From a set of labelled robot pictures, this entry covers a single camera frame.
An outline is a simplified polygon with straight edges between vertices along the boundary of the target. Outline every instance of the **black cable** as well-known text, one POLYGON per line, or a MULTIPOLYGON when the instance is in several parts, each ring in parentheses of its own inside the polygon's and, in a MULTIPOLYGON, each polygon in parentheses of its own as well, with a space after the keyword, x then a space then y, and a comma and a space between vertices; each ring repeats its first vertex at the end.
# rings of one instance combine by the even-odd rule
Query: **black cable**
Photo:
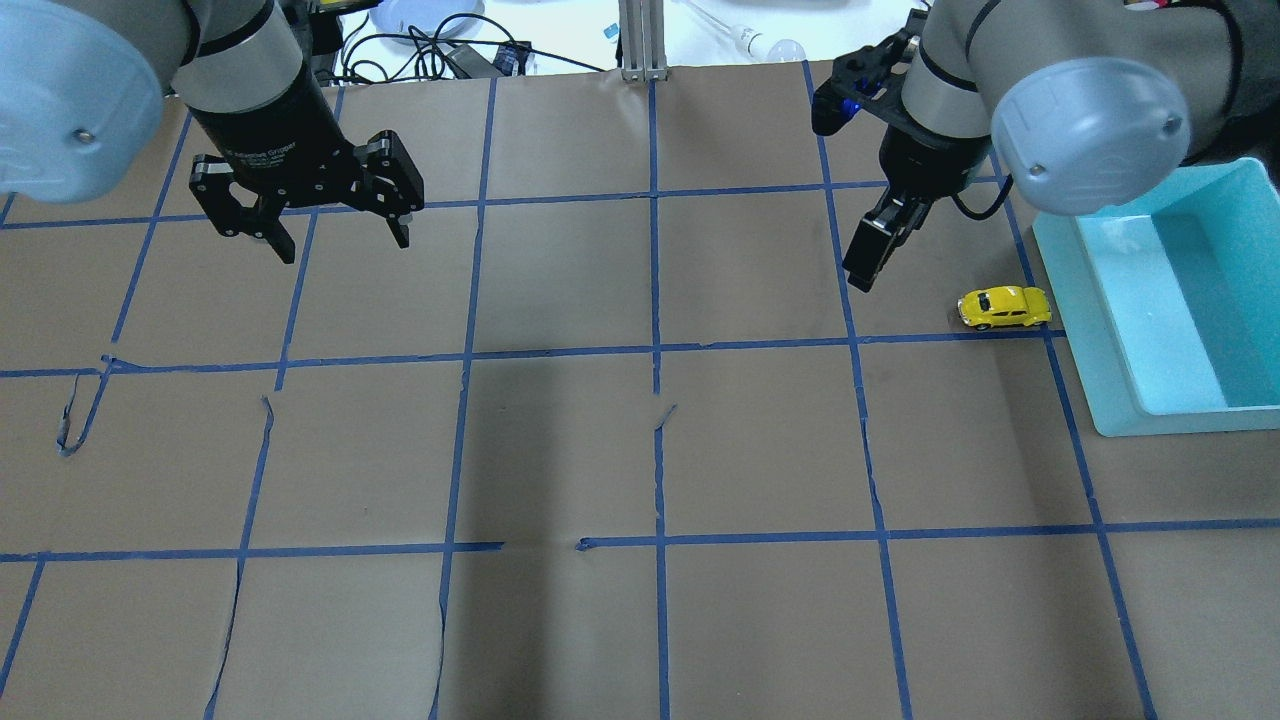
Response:
POLYGON ((511 31, 508 31, 507 28, 502 27, 498 23, 498 20, 486 18, 486 17, 479 14, 479 13, 453 13, 452 15, 444 18, 443 20, 440 20, 440 24, 435 26, 435 35, 431 36, 433 40, 435 40, 436 42, 439 42, 440 41, 440 33, 444 32, 444 26, 449 24, 451 22, 453 22, 456 19, 461 19, 461 18, 475 18, 477 20, 486 22, 486 23, 492 24, 493 27, 498 28, 498 32, 506 35, 507 40, 509 40, 512 45, 516 44, 516 36, 511 35, 511 31))
MULTIPOLYGON (((448 23, 452 19, 456 19, 458 17, 472 17, 472 15, 475 15, 475 14, 474 13, 457 13, 454 15, 449 15, 448 18, 445 18, 444 20, 442 20, 440 26, 436 27, 436 31, 439 31, 442 27, 444 27, 444 23, 448 23)), ((457 42, 467 42, 470 45, 498 45, 498 46, 507 45, 507 46, 515 46, 515 42, 516 42, 515 37, 509 32, 507 32, 506 28, 503 28, 497 22, 493 22, 493 20, 489 20, 489 22, 493 23, 497 28, 499 28, 504 35, 507 35, 508 37, 511 37, 511 40, 509 41, 467 40, 467 41, 457 41, 457 42)), ((447 65, 444 63, 438 61, 438 59, 443 59, 444 58, 444 51, 440 49, 442 41, 438 37, 431 37, 431 36, 426 35, 425 32, 422 32, 417 27, 410 26, 408 29, 410 29, 410 32, 407 32, 407 33, 376 32, 376 33, 371 33, 371 35, 366 35, 365 37, 361 37, 349 49, 347 49, 347 51, 343 54, 343 61, 342 61, 342 70, 343 72, 342 72, 342 74, 329 73, 330 74, 329 79, 332 79, 332 81, 339 81, 339 82, 352 82, 352 83, 357 83, 357 85, 383 85, 383 83, 389 83, 389 82, 404 82, 404 81, 415 81, 415 79, 443 79, 444 70, 447 69, 447 65), (365 42, 370 41, 370 40, 383 38, 383 37, 385 37, 385 38, 394 38, 394 40, 410 40, 410 41, 413 41, 413 46, 415 46, 413 55, 398 70, 396 70, 394 73, 388 73, 387 68, 384 68, 383 65, 380 65, 379 63, 376 63, 374 60, 357 60, 355 63, 348 64, 349 60, 351 60, 351 56, 356 53, 356 50, 361 45, 364 45, 365 42), (422 63, 424 58, 428 56, 428 55, 430 55, 430 58, 431 58, 431 68, 430 68, 430 70, 424 72, 424 70, 426 70, 426 68, 424 65, 419 64, 419 63, 422 63), (378 68, 378 70, 383 76, 383 79, 367 78, 367 77, 364 77, 360 73, 357 73, 356 69, 360 65, 362 65, 362 64, 369 64, 369 65, 372 65, 372 67, 378 68), (415 70, 417 70, 417 73, 413 74, 413 76, 408 76, 408 77, 399 77, 411 64, 417 65, 417 67, 415 67, 415 70)), ((445 45, 451 44, 449 41, 443 41, 443 42, 445 45)), ((531 53, 534 55, 543 55, 545 58, 552 58, 554 60, 559 60, 562 63, 568 63, 571 65, 576 65, 576 67, 585 68, 585 69, 589 69, 589 70, 605 72, 604 68, 598 68, 598 67, 591 65, 589 63, 582 63, 580 60, 575 60, 572 58, 566 58, 566 56, 558 55, 556 53, 548 53, 545 50, 536 50, 536 49, 531 49, 531 47, 530 49, 524 49, 524 50, 526 50, 527 53, 531 53)))
POLYGON ((960 200, 959 192, 952 195, 951 200, 955 201, 956 208, 964 213, 965 218, 969 218, 970 220, 986 220, 1000 211, 1000 206, 1009 199, 1009 191, 1011 190, 1014 190, 1014 176, 1005 176, 1005 184, 1000 188, 1000 195, 996 196, 996 201, 991 204, 991 208, 987 208, 982 213, 974 213, 970 210, 969 206, 964 204, 964 200, 960 200))
POLYGON ((360 35, 360 31, 365 29, 365 26, 367 26, 367 24, 369 24, 369 13, 365 13, 365 19, 358 26, 356 26, 356 29, 348 32, 347 37, 342 38, 342 50, 343 51, 339 55, 339 63, 342 64, 343 68, 346 68, 347 67, 347 61, 351 60, 351 51, 347 50, 347 46, 351 45, 351 38, 356 37, 357 35, 360 35))
MULTIPOLYGON (((467 42, 468 45, 507 45, 506 42, 499 42, 497 40, 466 40, 463 42, 467 42)), ((577 65, 580 68, 586 68, 589 70, 595 70, 598 73, 607 72, 604 68, 596 68, 595 65, 590 65, 588 63, 582 63, 582 61, 575 60, 572 58, 566 58, 563 55, 557 55, 554 53, 547 53, 545 50, 536 50, 534 47, 522 47, 522 49, 527 50, 529 53, 532 53, 534 55, 543 55, 543 56, 547 56, 547 58, 552 58, 554 60, 559 60, 562 63, 568 63, 571 65, 577 65)))

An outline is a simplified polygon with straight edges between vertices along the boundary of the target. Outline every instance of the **blue tape grid line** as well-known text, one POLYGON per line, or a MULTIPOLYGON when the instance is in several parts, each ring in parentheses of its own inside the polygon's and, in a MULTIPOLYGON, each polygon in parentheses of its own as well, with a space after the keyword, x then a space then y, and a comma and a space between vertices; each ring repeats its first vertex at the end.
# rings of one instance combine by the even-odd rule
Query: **blue tape grid line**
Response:
POLYGON ((18 643, 22 642, 22 632, 27 628, 27 619, 31 616, 31 603, 36 601, 36 591, 40 588, 40 577, 45 573, 45 562, 36 561, 31 571, 31 582, 27 583, 27 596, 22 601, 22 611, 18 612, 18 624, 14 625, 13 637, 9 639, 9 650, 4 653, 4 665, 0 665, 0 698, 4 697, 4 688, 9 684, 9 671, 13 670, 13 659, 18 655, 18 643))
MULTIPOLYGON (((1050 337, 1066 337, 1062 331, 1000 331, 978 333, 916 333, 891 336, 859 336, 858 345, 913 343, 913 342, 998 342, 1005 340, 1037 340, 1047 333, 1050 337)), ((847 345, 844 337, 814 337, 794 340, 742 340, 719 342, 675 342, 663 343, 660 352, 713 352, 722 350, 778 350, 786 347, 831 347, 847 345)), ((547 347, 535 350, 494 350, 472 352, 476 361, 488 360, 527 360, 532 357, 576 357, 584 355, 649 355, 652 345, 611 345, 590 347, 547 347)), ((411 363, 457 363, 463 352, 439 352, 434 355, 366 355, 356 357, 305 357, 288 360, 285 365, 294 368, 324 368, 334 365, 396 365, 411 363)), ((111 372, 116 375, 154 375, 164 373, 251 373, 259 370, 278 370, 278 360, 260 363, 229 363, 210 365, 137 365, 114 357, 111 372)), ((0 370, 0 378, 42 378, 63 375, 100 374, 95 368, 37 368, 28 370, 0 370)))
MULTIPOLYGON (((804 82, 808 96, 813 97, 813 72, 808 61, 801 63, 804 82)), ((881 580, 884 585, 884 610, 888 618, 890 643, 893 648, 893 671, 897 676, 899 705, 902 708, 904 720, 911 720, 911 689, 906 676, 906 657, 902 650, 902 629, 897 612, 897 591, 893 585, 893 565, 890 559, 888 533, 884 525, 884 509, 881 506, 879 493, 876 491, 876 468, 872 462, 872 447, 868 437, 868 409, 867 395, 863 391, 861 354, 859 352, 858 328, 854 324, 852 306, 849 301, 849 284, 845 282, 845 272, 841 266, 841 237, 840 220, 836 215, 836 193, 831 182, 831 159, 827 155, 827 141, 822 136, 818 140, 818 158, 822 163, 822 182, 827 196, 827 223, 831 229, 831 250, 835 258, 836 283, 840 286, 840 304, 845 315, 846 342, 849 345, 849 359, 852 366, 854 395, 858 400, 859 436, 863 445, 863 459, 867 462, 867 486, 872 498, 872 516, 876 521, 877 544, 879 546, 881 580)))
POLYGON ((10 192, 8 197, 5 197, 4 208, 0 208, 0 228, 4 227, 4 222, 9 218, 9 210, 13 209, 13 200, 17 196, 18 196, 17 193, 10 192))
MULTIPOLYGON (((1153 520, 1143 523, 1114 523, 1106 525, 1107 533, 1176 533, 1204 530, 1262 530, 1280 529, 1280 518, 1234 518, 1225 520, 1153 520)), ((709 533, 690 536, 666 536, 663 543, 675 544, 769 544, 792 542, 879 542, 884 536, 890 541, 918 539, 965 539, 965 538, 1019 538, 1046 536, 1089 536, 1097 532, 1091 524, 1075 525, 1007 525, 975 528, 918 528, 901 530, 805 530, 792 533, 709 533)), ((600 547, 653 547, 658 543, 654 536, 586 537, 577 542, 577 550, 585 552, 600 547)))
MULTIPOLYGON (((498 552, 500 542, 458 542, 453 552, 498 552)), ((123 562, 132 560, 238 560, 252 557, 362 557, 374 555, 435 555, 449 546, 443 542, 399 544, 338 544, 319 547, 210 547, 195 550, 102 550, 90 552, 0 553, 3 562, 123 562)))
POLYGON ((658 87, 649 81, 649 290, 652 293, 650 324, 653 325, 653 393, 662 393, 662 315, 660 275, 662 252, 658 228, 658 87))
MULTIPOLYGON (((99 377, 97 378, 97 391, 93 392, 93 402, 91 402, 90 406, 88 406, 88 415, 84 416, 84 425, 81 428, 79 434, 77 436, 76 441, 72 442, 72 443, 69 443, 69 445, 67 445, 67 441, 69 438, 64 438, 64 437, 59 437, 58 438, 59 455, 61 455, 63 457, 69 457, 76 451, 78 451, 81 448, 81 446, 84 445, 84 441, 88 439, 88 433, 93 429, 93 420, 97 418, 97 409, 99 409, 99 406, 102 405, 102 395, 106 393, 106 384, 111 380, 111 359, 110 359, 110 356, 104 356, 102 361, 106 363, 106 369, 104 369, 101 373, 99 373, 97 370, 92 370, 90 373, 86 373, 86 374, 93 374, 93 375, 99 377)), ((79 375, 77 375, 76 380, 73 380, 73 382, 78 383, 79 382, 79 375)), ((68 401, 68 414, 69 414, 70 407, 72 407, 72 401, 74 401, 74 400, 76 400, 76 386, 73 384, 72 386, 72 398, 68 401)))
MULTIPOLYGON (((1147 520, 1108 523, 1108 534, 1185 533, 1212 530, 1280 530, 1280 518, 1229 518, 1221 520, 1147 520)), ((1074 525, 1009 525, 973 528, 918 528, 886 530, 891 541, 1007 538, 1043 536, 1087 536, 1097 532, 1093 524, 1074 525)), ((790 542, 877 542, 877 530, 805 530, 778 533, 708 533, 664 536, 666 544, 765 544, 790 542)), ((577 550, 603 547, 653 547, 654 536, 586 537, 577 550)), ((502 542, 456 542, 453 552, 498 552, 502 542)), ((370 555, 433 555, 443 553, 447 543, 343 544, 329 547, 234 547, 195 550, 108 550, 88 552, 9 552, 0 553, 0 564, 12 562, 111 562, 131 560, 236 560, 239 557, 348 557, 370 555)))
MULTIPOLYGON (((347 88, 338 88, 338 99, 333 105, 334 120, 342 119, 342 105, 347 97, 347 88)), ((307 265, 311 264, 311 243, 316 237, 316 223, 320 222, 320 209, 307 208, 307 238, 302 245, 302 258, 298 260, 298 277, 293 281, 293 297, 289 301, 289 318, 284 323, 284 341, 280 343, 280 363, 275 370, 275 392, 284 389, 284 374, 289 369, 289 346, 293 343, 293 327, 298 322, 298 305, 302 304, 302 283, 307 279, 307 265)))
MULTIPOLYGON (((996 179, 978 178, 974 182, 979 183, 995 183, 996 179)), ((856 190, 864 187, 886 187, 884 181, 851 181, 851 182, 832 182, 831 187, 835 190, 856 190)), ((649 191, 636 191, 636 192, 600 192, 590 195, 547 195, 547 196, 530 196, 530 197, 494 197, 485 200, 486 205, 549 205, 558 202, 602 202, 611 200, 643 200, 652 197, 704 197, 714 195, 765 195, 776 192, 813 192, 824 190, 822 183, 800 183, 800 184, 764 184, 764 186, 748 186, 748 187, 698 187, 698 188, 684 188, 684 190, 649 190, 649 191)), ((428 201, 424 208, 428 210, 440 209, 440 208, 475 208, 477 201, 475 200, 436 200, 428 201)), ((285 208, 282 215, 334 215, 342 213, 358 213, 353 208, 347 208, 344 205, 325 205, 320 208, 285 208)), ((99 218, 88 220, 38 220, 29 223, 9 223, 4 225, 4 229, 42 229, 42 228, 77 228, 77 227, 95 227, 95 225, 131 225, 131 224, 143 224, 143 223, 191 223, 191 222, 204 222, 205 215, 200 214, 184 214, 184 215, 159 215, 155 218, 99 218)))
POLYGON ((236 589, 232 594, 232 615, 227 626, 227 637, 223 641, 223 661, 218 667, 214 689, 209 693, 209 702, 205 705, 205 720, 214 719, 214 710, 218 707, 218 692, 223 687, 223 673, 227 670, 227 659, 230 657, 232 635, 236 632, 236 614, 239 610, 239 593, 244 583, 244 552, 248 550, 248 541, 253 534, 253 518, 257 516, 257 498, 262 491, 266 455, 271 450, 271 428, 275 427, 275 411, 271 409, 271 401, 265 396, 262 397, 262 405, 266 407, 266 420, 262 425, 262 443, 259 446, 257 462, 253 466, 253 483, 250 486, 248 503, 244 507, 244 524, 241 528, 239 551, 236 557, 236 589))
POLYGON ((462 446, 466 442, 467 402, 471 395, 471 365, 475 360, 476 307, 480 300, 480 263, 484 259, 485 206, 489 195, 489 160, 493 152, 493 115, 498 101, 498 81, 489 81, 489 106, 484 120, 484 154, 480 159, 480 195, 476 202, 476 240, 471 252, 471 293, 467 301, 467 336, 462 351, 462 389, 458 392, 458 419, 453 436, 453 470, 449 475, 449 509, 444 525, 444 557, 440 565, 440 674, 431 700, 430 720, 440 715, 440 684, 444 680, 444 633, 449 618, 449 587, 453 579, 453 543, 458 528, 458 495, 462 487, 462 446))
POLYGON ((667 632, 667 491, 664 488, 666 470, 663 468, 663 437, 667 420, 676 411, 672 405, 653 429, 653 506, 654 556, 657 559, 658 591, 658 716, 671 720, 671 641, 667 632))
MULTIPOLYGON (((1000 167, 1000 158, 995 152, 991 154, 992 167, 996 169, 996 174, 1002 173, 1000 167)), ((1023 242, 1021 229, 1018 227, 1018 217, 1014 213, 1012 199, 1005 200, 1005 218, 1009 222, 1009 229, 1014 234, 1014 246, 1018 249, 1018 260, 1023 266, 1023 274, 1027 278, 1028 284, 1034 284, 1036 274, 1032 272, 1030 259, 1027 254, 1027 245, 1023 242)), ((1053 346, 1053 338, 1046 332, 1043 334, 1044 352, 1048 355, 1050 369, 1053 373, 1053 384, 1057 387, 1057 397, 1062 405, 1062 418, 1066 421, 1066 429, 1071 436, 1071 448, 1075 452, 1075 464, 1079 468, 1080 483, 1084 488, 1085 500, 1089 503, 1089 515, 1093 519, 1093 529, 1098 538, 1098 550, 1102 553, 1102 564, 1106 568, 1107 583, 1111 587, 1111 598, 1116 606, 1116 619, 1120 623, 1120 633, 1124 637, 1125 650, 1129 655, 1129 665, 1133 669, 1134 682, 1138 687, 1138 696, 1142 700, 1143 716, 1147 720, 1156 720, 1156 703, 1151 696, 1151 687, 1147 683, 1147 673, 1142 665, 1142 655, 1138 652, 1138 641, 1134 637, 1133 624, 1129 621, 1129 607, 1124 598, 1124 589, 1120 587, 1120 571, 1116 569, 1115 556, 1111 552, 1111 541, 1107 538, 1107 527, 1102 518, 1102 509, 1098 505, 1098 498, 1093 488, 1093 477, 1089 473, 1089 462, 1084 456, 1084 443, 1080 439, 1079 427, 1075 421, 1075 413, 1071 409, 1071 398, 1066 392, 1066 382, 1062 378, 1062 366, 1059 363, 1057 348, 1053 346)))
POLYGON ((138 288, 138 278, 142 277, 142 265, 147 260, 147 251, 151 249, 151 238, 156 234, 156 223, 160 219, 160 211, 164 209, 165 197, 169 196, 169 186, 173 183, 173 176, 178 169, 178 160, 182 159, 182 147, 187 143, 187 131, 191 129, 191 113, 182 120, 182 132, 178 133, 178 143, 173 147, 173 155, 169 158, 169 169, 165 172, 164 183, 160 186, 160 196, 156 197, 156 205, 151 210, 151 217, 147 218, 147 234, 142 238, 142 247, 138 250, 138 261, 133 265, 133 275, 129 277, 129 288, 124 292, 124 301, 120 302, 120 314, 115 318, 115 329, 111 331, 111 345, 120 341, 120 333, 124 332, 124 319, 129 314, 129 306, 133 304, 133 293, 138 288))
MULTIPOLYGON (((658 81, 649 81, 649 277, 653 290, 653 393, 662 393, 660 236, 658 215, 658 81)), ((654 560, 658 607, 658 717, 671 720, 671 642, 667 633, 667 493, 664 489, 663 436, 672 405, 653 429, 654 560)))

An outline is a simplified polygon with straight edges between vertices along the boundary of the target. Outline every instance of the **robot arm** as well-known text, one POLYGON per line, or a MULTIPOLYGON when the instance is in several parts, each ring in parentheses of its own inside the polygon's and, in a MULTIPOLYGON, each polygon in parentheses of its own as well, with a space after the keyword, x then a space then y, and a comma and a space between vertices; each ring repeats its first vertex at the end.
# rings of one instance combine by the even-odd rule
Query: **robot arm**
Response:
POLYGON ((224 236, 292 263, 287 206, 343 202, 387 218, 401 247, 422 178, 392 131, 348 142, 275 0, 5 0, 0 4, 0 192, 87 200, 114 187, 172 86, 220 155, 191 190, 224 236), (232 183, 257 196, 244 208, 232 183))
POLYGON ((1274 136, 1280 3, 1132 12, 1120 0, 937 0, 835 61, 814 94, 814 132, 835 133, 859 109, 890 126, 888 188, 845 256, 850 283, 869 291, 992 145, 1032 205, 1080 215, 1138 197, 1180 163, 1274 136))

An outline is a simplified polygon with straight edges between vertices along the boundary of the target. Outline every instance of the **yellow toy car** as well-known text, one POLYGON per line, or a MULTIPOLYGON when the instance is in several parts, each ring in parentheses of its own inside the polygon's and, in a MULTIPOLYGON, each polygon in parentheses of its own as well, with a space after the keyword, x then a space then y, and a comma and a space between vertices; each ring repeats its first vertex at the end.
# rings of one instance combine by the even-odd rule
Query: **yellow toy car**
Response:
POLYGON ((1012 284, 975 290, 956 302, 956 310, 960 311, 960 322, 975 331, 1036 327, 1053 318, 1043 290, 1012 284))

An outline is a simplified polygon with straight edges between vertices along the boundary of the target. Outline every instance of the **plastic tray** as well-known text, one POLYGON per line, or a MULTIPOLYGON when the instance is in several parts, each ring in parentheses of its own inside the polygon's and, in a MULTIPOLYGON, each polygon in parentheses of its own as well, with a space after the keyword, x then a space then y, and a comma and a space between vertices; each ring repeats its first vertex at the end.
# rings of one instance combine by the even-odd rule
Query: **plastic tray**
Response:
POLYGON ((1100 433, 1280 428, 1280 196, 1262 163, 1180 168, 1034 228, 1100 433))

